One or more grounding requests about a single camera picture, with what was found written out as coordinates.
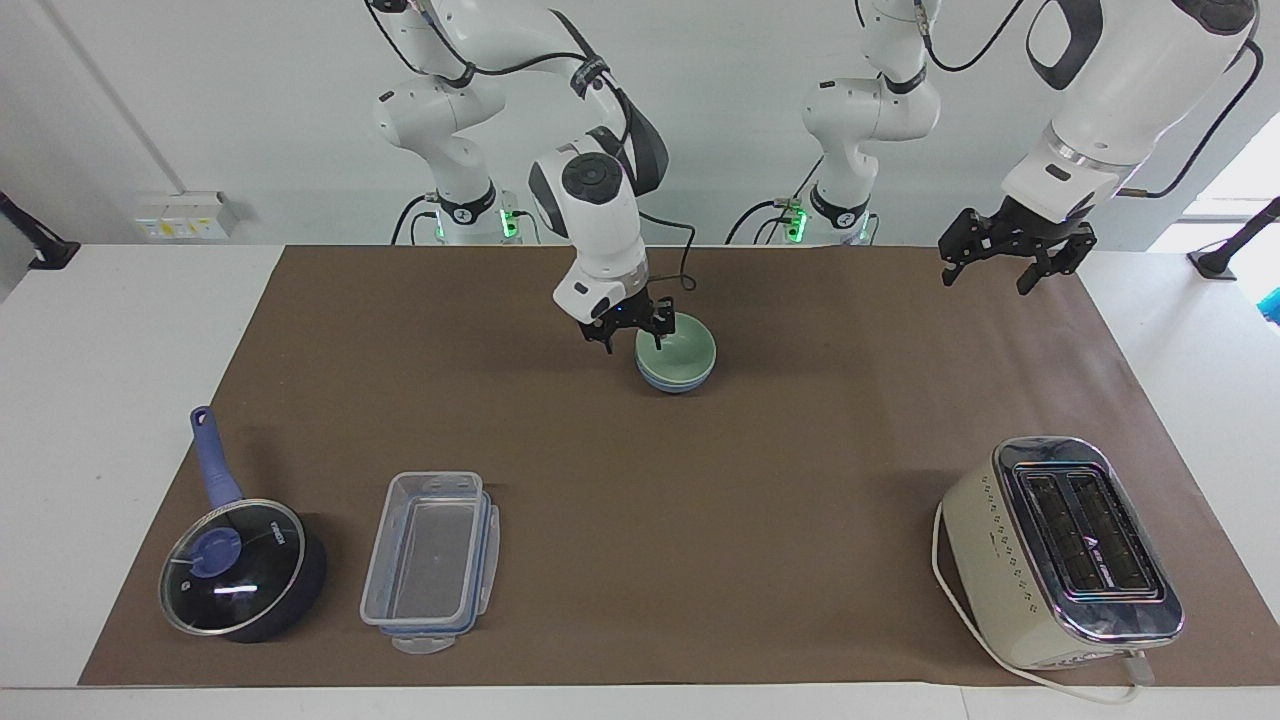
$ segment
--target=white table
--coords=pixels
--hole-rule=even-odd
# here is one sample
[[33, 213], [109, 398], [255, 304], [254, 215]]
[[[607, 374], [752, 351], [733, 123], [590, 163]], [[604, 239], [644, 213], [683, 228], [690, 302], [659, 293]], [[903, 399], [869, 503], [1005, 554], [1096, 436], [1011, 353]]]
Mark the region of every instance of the white table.
[[[279, 259], [87, 246], [0, 305], [0, 717], [1151, 717], [1268, 715], [1280, 688], [1105, 708], [1033, 688], [72, 689]], [[1085, 283], [1274, 614], [1280, 336], [1180, 256], [1098, 252]], [[980, 278], [969, 278], [978, 281]], [[1213, 384], [1206, 379], [1213, 377]], [[1244, 438], [1258, 438], [1244, 445]]]

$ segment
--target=saucepan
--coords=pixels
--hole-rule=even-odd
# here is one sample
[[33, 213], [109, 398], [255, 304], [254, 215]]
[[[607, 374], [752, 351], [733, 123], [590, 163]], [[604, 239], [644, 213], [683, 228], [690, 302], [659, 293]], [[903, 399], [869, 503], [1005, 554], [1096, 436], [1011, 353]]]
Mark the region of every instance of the saucepan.
[[324, 585], [324, 544], [287, 506], [246, 500], [227, 468], [214, 411], [191, 413], [196, 456], [212, 510], [173, 546], [160, 606], [174, 628], [252, 643], [297, 623]]

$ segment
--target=toaster slot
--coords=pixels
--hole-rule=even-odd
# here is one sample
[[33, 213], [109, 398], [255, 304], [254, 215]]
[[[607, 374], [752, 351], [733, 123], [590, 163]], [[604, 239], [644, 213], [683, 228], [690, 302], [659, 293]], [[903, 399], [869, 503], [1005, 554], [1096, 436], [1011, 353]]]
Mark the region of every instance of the toaster slot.
[[1024, 466], [1018, 479], [1069, 598], [1161, 597], [1151, 559], [1106, 478], [1087, 466]]

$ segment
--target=brown paper mat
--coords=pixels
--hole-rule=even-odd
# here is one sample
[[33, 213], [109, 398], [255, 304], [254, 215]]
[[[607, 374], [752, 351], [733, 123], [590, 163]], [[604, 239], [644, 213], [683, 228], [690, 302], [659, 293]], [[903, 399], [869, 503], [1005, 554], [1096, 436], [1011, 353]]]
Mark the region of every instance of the brown paper mat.
[[[81, 683], [1018, 684], [938, 591], [929, 524], [1000, 441], [1053, 433], [1110, 456], [1188, 609], [1158, 682], [1280, 684], [1280, 629], [1079, 281], [1020, 299], [1018, 261], [945, 290], [928, 250], [696, 251], [677, 301], [719, 364], [667, 397], [628, 337], [607, 357], [553, 305], [571, 258], [289, 247], [214, 407], [246, 492], [328, 544], [324, 594], [262, 646], [165, 624], [160, 566], [206, 510], [188, 455]], [[489, 614], [429, 657], [358, 615], [403, 470], [477, 471], [502, 507]]]

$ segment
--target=white wall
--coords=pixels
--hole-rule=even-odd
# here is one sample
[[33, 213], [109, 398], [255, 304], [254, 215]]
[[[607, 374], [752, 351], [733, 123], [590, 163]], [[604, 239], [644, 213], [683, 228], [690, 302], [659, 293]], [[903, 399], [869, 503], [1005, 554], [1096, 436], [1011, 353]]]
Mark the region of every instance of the white wall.
[[[132, 199], [166, 181], [109, 117], [109, 96], [86, 90], [92, 73], [76, 70], [67, 42], [40, 19], [41, 1], [0, 0], [0, 187], [68, 237], [136, 241]], [[236, 202], [247, 220], [237, 241], [381, 243], [403, 202], [431, 186], [421, 160], [374, 132], [371, 104], [407, 72], [361, 0], [52, 1], [182, 182]], [[952, 1], [937, 27], [938, 53], [968, 58], [1009, 4]], [[790, 193], [817, 158], [799, 118], [809, 83], [869, 73], [847, 0], [557, 6], [608, 58], [671, 147], [667, 181], [643, 205], [698, 223], [709, 242], [745, 206]], [[882, 241], [932, 243], [965, 205], [995, 210], [1000, 181], [1056, 108], [1024, 56], [1032, 14], [1024, 9], [974, 70], [933, 72], [945, 99], [933, 136], [874, 150]], [[1275, 14], [1260, 41], [1280, 49]], [[1139, 182], [1171, 177], [1243, 74], [1234, 70], [1167, 136]], [[507, 87], [507, 111], [468, 135], [486, 149], [497, 179], [527, 201], [534, 156], [595, 123], [558, 78], [521, 73]], [[1148, 246], [1277, 110], [1280, 74], [1266, 73], [1178, 195], [1117, 200], [1097, 213], [1103, 246]], [[675, 238], [663, 232], [650, 240]]]

